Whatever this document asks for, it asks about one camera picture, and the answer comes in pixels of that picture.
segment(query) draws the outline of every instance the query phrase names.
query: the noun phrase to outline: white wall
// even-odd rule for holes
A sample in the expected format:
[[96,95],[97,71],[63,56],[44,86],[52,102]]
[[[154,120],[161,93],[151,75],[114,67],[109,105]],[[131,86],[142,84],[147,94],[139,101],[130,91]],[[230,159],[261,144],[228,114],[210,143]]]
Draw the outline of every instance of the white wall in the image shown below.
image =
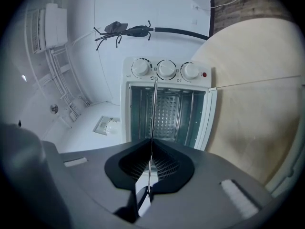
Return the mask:
[[[210,7],[210,0],[202,0]],[[69,41],[119,21],[129,27],[169,27],[208,35],[210,12],[193,10],[192,0],[67,0]],[[119,48],[115,38],[104,41],[98,52],[95,33],[70,46],[78,78],[93,102],[120,104],[122,62],[126,56],[185,57],[190,59],[203,40],[178,34],[154,33],[148,38],[123,37]]]
[[[49,0],[27,0],[27,44],[34,72],[38,79],[50,74],[44,53],[33,54],[31,48],[30,12],[33,9],[43,8]],[[44,95],[38,88],[26,54],[24,41],[26,4],[12,18],[9,27],[1,41],[1,64],[3,71],[0,75],[1,83],[1,114],[3,121],[8,124],[18,124],[34,132],[40,139],[48,140],[56,145],[68,131],[69,110],[66,103],[60,99],[60,93],[53,82],[42,85]],[[79,90],[73,82],[71,71],[64,73],[71,92],[77,96]],[[59,112],[54,115],[50,112],[50,105],[57,104]],[[59,117],[68,122],[66,125]]]
[[57,146],[57,150],[60,153],[68,153],[120,144],[121,132],[118,135],[102,135],[93,132],[102,116],[120,118],[120,107],[111,103],[101,103],[86,108]]

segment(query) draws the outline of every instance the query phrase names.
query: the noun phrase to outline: white cable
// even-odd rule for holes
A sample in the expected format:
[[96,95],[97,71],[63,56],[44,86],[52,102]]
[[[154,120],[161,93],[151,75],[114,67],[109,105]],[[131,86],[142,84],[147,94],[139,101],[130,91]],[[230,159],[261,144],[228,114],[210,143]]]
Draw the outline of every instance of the white cable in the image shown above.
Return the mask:
[[211,7],[211,9],[216,9],[216,8],[218,8],[218,7],[221,7],[221,6],[229,5],[229,4],[234,3],[234,2],[236,2],[236,1],[238,1],[238,0],[233,0],[232,2],[229,2],[229,3],[217,5],[217,6],[215,6],[215,7]]
[[115,106],[120,106],[119,104],[113,104],[113,103],[110,102],[110,101],[103,101],[103,102],[100,102],[100,103],[92,103],[92,104],[90,104],[90,106],[94,106],[94,105],[102,104],[102,103],[109,103],[109,104],[112,104],[112,105],[115,105]]
[[80,39],[83,39],[84,37],[86,37],[86,36],[89,36],[91,33],[93,33],[93,32],[95,32],[95,30],[92,30],[91,32],[88,32],[87,34],[84,34],[84,35],[82,35],[82,36],[80,36],[79,38],[77,38],[77,39],[75,39],[71,44],[72,44],[72,47],[75,45],[75,43],[77,43]]

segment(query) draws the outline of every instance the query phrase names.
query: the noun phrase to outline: control knob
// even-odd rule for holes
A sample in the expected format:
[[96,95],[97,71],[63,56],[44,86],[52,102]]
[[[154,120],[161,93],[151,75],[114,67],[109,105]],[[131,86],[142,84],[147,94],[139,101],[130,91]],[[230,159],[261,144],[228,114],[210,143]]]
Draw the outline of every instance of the control knob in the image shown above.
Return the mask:
[[137,76],[144,76],[148,71],[149,63],[144,59],[138,59],[132,65],[132,72]]
[[181,74],[186,80],[192,80],[199,75],[199,69],[195,64],[188,63],[183,66]]
[[158,75],[163,78],[172,78],[176,74],[176,66],[172,61],[163,60],[157,68]]

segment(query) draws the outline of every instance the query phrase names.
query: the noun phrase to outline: vent grille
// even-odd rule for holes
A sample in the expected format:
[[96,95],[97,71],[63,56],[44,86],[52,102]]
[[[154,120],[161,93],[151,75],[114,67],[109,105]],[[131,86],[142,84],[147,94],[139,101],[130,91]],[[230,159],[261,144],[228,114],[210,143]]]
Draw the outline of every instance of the vent grille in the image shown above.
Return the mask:
[[32,39],[33,53],[37,53],[41,49],[39,43],[39,10],[35,10],[32,13],[31,39]]
[[144,147],[122,158],[119,162],[119,166],[121,170],[134,179],[134,181],[137,181],[144,172],[149,159],[150,149]]
[[158,180],[166,179],[177,172],[180,164],[176,159],[162,148],[153,150],[153,162],[157,167]]
[[[146,132],[145,137],[150,137],[151,119],[152,119],[152,95],[147,97],[146,103]],[[174,141],[177,133],[177,120],[180,110],[180,96],[179,95],[157,95],[157,106],[155,113],[154,133],[156,139],[165,139]]]

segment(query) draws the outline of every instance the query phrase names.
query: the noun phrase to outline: wooden wall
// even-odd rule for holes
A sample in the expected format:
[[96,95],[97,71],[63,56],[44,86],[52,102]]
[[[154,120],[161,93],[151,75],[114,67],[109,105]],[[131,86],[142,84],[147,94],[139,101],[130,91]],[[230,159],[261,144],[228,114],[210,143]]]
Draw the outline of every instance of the wooden wall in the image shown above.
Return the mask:
[[[215,0],[215,6],[233,0]],[[238,0],[232,4],[215,8],[214,34],[232,24],[255,19],[278,18],[292,21],[289,11],[279,0]]]

